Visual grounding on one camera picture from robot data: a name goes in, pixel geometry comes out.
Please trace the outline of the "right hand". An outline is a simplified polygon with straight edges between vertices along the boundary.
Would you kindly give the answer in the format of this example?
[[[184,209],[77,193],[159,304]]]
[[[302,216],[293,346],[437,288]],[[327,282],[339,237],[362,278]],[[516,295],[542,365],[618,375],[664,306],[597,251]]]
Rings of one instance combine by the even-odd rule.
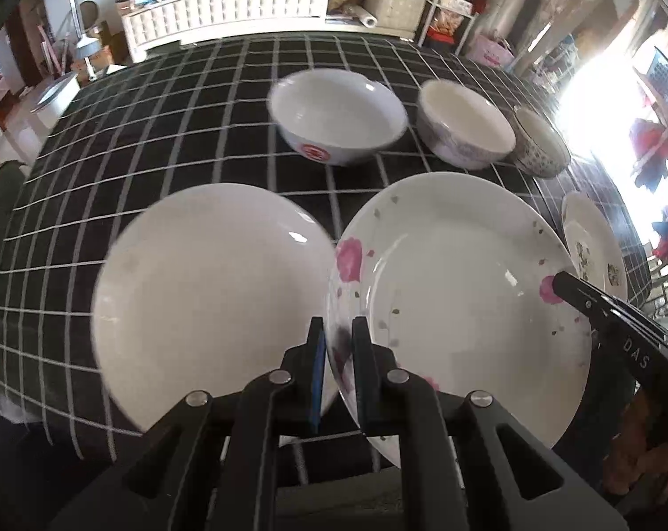
[[[627,495],[642,476],[664,478],[658,504],[668,501],[668,443],[649,448],[652,403],[642,389],[624,410],[619,432],[602,463],[602,485],[615,495]]]

